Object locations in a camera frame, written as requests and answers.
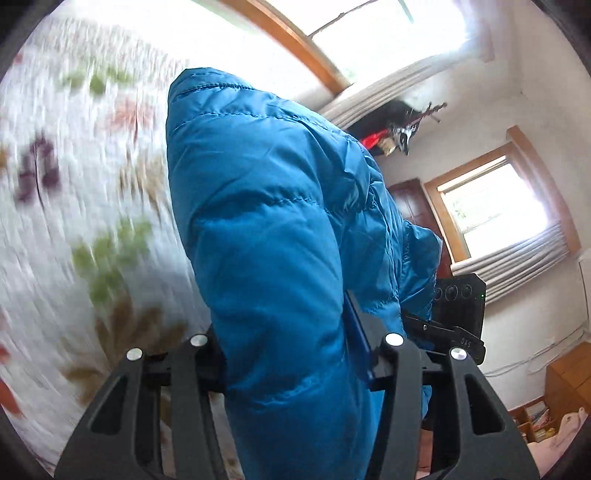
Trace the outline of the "blue quilted puffer jacket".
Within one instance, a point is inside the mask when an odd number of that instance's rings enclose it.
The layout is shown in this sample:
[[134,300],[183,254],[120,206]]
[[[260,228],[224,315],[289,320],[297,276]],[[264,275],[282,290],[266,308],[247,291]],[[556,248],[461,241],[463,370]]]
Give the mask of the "blue quilted puffer jacket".
[[402,333],[431,316],[442,243],[405,220],[363,145],[211,68],[171,84],[174,217],[226,360],[249,479],[361,479],[383,397],[356,374],[342,304]]

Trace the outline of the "coat rack with clothes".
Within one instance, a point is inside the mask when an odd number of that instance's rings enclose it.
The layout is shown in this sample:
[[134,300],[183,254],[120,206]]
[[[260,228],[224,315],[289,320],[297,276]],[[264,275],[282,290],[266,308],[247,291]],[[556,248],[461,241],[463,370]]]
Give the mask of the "coat rack with clothes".
[[394,99],[363,116],[346,131],[373,156],[388,156],[396,150],[408,155],[411,139],[422,121],[432,118],[439,123],[437,114],[447,107],[447,102],[438,105],[430,103],[426,110],[420,111],[403,100]]

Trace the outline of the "wooden drawer cabinet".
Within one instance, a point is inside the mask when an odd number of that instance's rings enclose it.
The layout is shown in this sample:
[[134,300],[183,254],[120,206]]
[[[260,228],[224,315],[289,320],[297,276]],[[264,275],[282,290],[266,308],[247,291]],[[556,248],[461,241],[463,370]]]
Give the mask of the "wooden drawer cabinet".
[[562,418],[590,413],[590,343],[582,342],[546,368],[544,394],[510,411],[523,439],[540,442],[557,434]]

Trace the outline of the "dark wooden door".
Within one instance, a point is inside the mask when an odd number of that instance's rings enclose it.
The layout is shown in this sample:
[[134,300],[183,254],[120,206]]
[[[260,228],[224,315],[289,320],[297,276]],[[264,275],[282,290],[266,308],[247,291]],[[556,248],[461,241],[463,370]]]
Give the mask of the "dark wooden door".
[[418,178],[394,184],[388,188],[404,219],[432,230],[442,242],[442,254],[438,269],[439,278],[451,278],[451,257],[444,235],[438,225],[431,205]]

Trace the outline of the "wooden framed window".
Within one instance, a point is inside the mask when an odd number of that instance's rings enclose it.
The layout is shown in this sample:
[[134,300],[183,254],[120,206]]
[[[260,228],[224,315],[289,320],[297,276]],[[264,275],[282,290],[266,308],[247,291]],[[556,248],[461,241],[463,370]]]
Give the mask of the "wooden framed window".
[[570,209],[523,130],[506,142],[424,184],[454,263],[529,240],[556,224],[567,251],[581,241]]
[[481,1],[201,1],[228,26],[233,73],[324,102],[408,67],[494,59]]

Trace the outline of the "pink cushion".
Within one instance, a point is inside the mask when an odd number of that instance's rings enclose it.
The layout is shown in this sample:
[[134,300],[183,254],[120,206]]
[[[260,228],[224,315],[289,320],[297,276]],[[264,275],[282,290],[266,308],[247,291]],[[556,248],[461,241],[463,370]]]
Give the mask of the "pink cushion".
[[527,444],[541,478],[548,474],[564,456],[588,418],[589,414],[581,407],[576,412],[568,413],[562,417],[556,435],[539,443]]

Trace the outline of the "floral quilted bedspread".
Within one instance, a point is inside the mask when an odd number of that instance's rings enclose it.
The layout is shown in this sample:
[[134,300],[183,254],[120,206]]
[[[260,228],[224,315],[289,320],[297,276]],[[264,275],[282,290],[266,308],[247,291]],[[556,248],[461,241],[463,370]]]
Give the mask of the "floral quilted bedspread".
[[48,477],[128,349],[209,322],[168,188],[172,81],[214,67],[310,106],[324,91],[214,1],[5,1],[1,33],[1,394]]

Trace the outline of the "white pleated curtain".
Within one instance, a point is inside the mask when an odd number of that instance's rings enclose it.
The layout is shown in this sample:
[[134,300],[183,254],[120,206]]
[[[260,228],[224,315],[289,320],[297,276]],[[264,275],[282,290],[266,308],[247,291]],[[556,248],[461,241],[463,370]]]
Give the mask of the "white pleated curtain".
[[486,21],[477,23],[476,30],[458,50],[422,59],[367,85],[353,84],[322,107],[318,114],[335,126],[348,129],[353,123],[385,103],[472,58],[481,59],[483,62],[495,59],[492,33]]

